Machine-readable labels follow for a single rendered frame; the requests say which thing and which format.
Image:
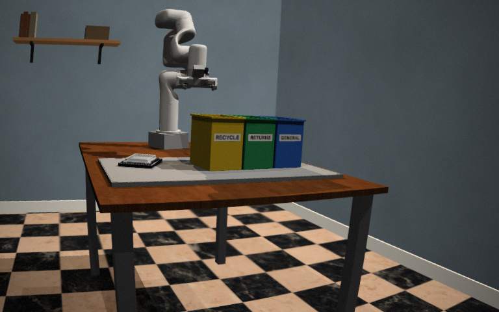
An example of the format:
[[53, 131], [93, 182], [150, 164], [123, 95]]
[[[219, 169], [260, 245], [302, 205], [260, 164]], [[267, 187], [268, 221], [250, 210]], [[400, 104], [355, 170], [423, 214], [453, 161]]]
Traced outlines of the yellow open-top bin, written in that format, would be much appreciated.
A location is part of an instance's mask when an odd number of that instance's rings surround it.
[[228, 115], [221, 114], [190, 115], [190, 163], [208, 171], [241, 170], [246, 118], [222, 117]]

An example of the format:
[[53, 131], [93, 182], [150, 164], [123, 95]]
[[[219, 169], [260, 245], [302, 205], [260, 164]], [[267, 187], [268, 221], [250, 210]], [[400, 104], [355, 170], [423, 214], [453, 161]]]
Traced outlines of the blue bin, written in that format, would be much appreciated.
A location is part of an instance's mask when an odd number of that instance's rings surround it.
[[294, 118], [276, 120], [273, 168], [301, 167], [304, 122], [306, 120]]

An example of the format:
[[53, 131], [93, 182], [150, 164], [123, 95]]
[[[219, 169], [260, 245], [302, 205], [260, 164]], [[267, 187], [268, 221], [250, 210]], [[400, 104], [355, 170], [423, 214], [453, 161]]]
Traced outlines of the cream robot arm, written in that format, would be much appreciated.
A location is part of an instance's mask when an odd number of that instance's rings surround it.
[[209, 68], [206, 68], [207, 47], [199, 44], [180, 45], [192, 40], [196, 35], [192, 16], [187, 11], [173, 9], [160, 11], [155, 17], [155, 25], [161, 29], [171, 29], [164, 37], [162, 58], [164, 66], [185, 69], [164, 70], [159, 74], [160, 113], [159, 129], [156, 132], [180, 133], [181, 130], [178, 130], [179, 98], [173, 90], [181, 87], [176, 87], [176, 77], [209, 75]]

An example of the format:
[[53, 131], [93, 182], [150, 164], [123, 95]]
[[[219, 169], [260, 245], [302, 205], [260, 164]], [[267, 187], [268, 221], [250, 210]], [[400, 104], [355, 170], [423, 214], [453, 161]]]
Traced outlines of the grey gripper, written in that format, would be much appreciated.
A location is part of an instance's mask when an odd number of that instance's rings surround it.
[[196, 88], [211, 88], [212, 90], [217, 90], [217, 78], [209, 77], [176, 77], [176, 87], [181, 87], [186, 90], [187, 87]]

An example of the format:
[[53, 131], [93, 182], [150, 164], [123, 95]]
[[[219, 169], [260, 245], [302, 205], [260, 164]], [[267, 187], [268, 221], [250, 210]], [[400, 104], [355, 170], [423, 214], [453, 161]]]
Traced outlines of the green returns bin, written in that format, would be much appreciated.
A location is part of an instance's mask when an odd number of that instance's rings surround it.
[[273, 168], [275, 121], [277, 118], [243, 116], [244, 134], [242, 146], [242, 169]]

